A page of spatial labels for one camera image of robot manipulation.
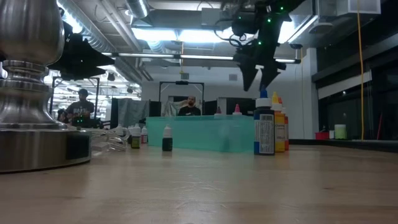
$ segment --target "man with beard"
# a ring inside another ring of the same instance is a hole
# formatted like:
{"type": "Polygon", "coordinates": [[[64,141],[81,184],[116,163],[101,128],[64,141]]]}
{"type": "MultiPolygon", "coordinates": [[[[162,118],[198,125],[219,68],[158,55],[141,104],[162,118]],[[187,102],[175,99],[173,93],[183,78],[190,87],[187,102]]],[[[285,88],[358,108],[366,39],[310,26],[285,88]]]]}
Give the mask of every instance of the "man with beard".
{"type": "Polygon", "coordinates": [[[188,97],[188,106],[184,106],[178,112],[178,116],[200,116],[201,111],[195,106],[196,98],[194,96],[188,97]]]}

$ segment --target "gray curtain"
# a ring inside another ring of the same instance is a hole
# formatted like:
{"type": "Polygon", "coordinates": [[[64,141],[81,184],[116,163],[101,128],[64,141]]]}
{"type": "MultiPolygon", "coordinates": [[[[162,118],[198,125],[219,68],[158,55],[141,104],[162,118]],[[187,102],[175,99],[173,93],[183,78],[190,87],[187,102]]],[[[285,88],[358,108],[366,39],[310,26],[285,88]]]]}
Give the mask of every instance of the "gray curtain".
{"type": "Polygon", "coordinates": [[[149,116],[149,101],[119,99],[119,124],[129,127],[149,116]]]}

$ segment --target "small red object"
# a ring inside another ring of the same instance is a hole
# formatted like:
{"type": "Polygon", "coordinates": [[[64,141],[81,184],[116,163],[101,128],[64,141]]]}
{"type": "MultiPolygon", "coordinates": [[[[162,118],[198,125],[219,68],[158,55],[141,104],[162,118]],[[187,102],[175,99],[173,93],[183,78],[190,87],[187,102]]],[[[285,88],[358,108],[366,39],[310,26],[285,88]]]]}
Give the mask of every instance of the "small red object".
{"type": "Polygon", "coordinates": [[[235,113],[240,113],[240,112],[241,112],[241,109],[240,109],[239,105],[236,104],[236,106],[235,106],[235,113]]]}
{"type": "Polygon", "coordinates": [[[329,132],[315,133],[316,140],[327,140],[329,139],[329,132]]]}

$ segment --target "table surface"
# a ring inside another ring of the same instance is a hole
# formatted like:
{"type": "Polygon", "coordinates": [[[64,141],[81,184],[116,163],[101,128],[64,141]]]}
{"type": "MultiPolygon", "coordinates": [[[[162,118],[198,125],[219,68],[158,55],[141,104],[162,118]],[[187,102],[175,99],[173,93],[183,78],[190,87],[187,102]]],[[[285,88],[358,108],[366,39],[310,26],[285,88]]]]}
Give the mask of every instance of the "table surface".
{"type": "Polygon", "coordinates": [[[0,223],[398,222],[398,154],[291,146],[275,157],[159,148],[0,175],[0,223]]]}

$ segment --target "metal frame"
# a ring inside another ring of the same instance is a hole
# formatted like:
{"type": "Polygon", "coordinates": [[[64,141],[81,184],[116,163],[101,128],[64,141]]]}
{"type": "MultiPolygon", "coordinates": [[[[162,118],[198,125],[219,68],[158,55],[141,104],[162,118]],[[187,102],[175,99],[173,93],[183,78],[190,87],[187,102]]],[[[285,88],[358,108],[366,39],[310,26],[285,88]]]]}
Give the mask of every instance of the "metal frame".
{"type": "MultiPolygon", "coordinates": [[[[170,83],[170,84],[176,84],[176,85],[182,85],[182,84],[178,84],[179,81],[177,82],[159,82],[159,102],[160,102],[160,97],[162,96],[162,84],[164,83],[170,83]]],[[[205,112],[205,83],[200,83],[200,82],[184,82],[186,84],[184,85],[201,85],[202,91],[201,91],[201,99],[203,101],[203,103],[201,104],[201,113],[203,114],[205,112]]]]}
{"type": "MultiPolygon", "coordinates": [[[[55,81],[58,78],[62,77],[52,77],[52,94],[51,94],[51,100],[50,100],[50,114],[52,114],[52,106],[53,106],[53,101],[54,101],[54,89],[55,89],[55,81]]],[[[94,119],[97,118],[97,106],[98,106],[98,94],[100,93],[100,78],[88,78],[88,79],[94,79],[97,80],[97,90],[96,90],[96,96],[95,96],[95,109],[94,109],[94,119]]]]}

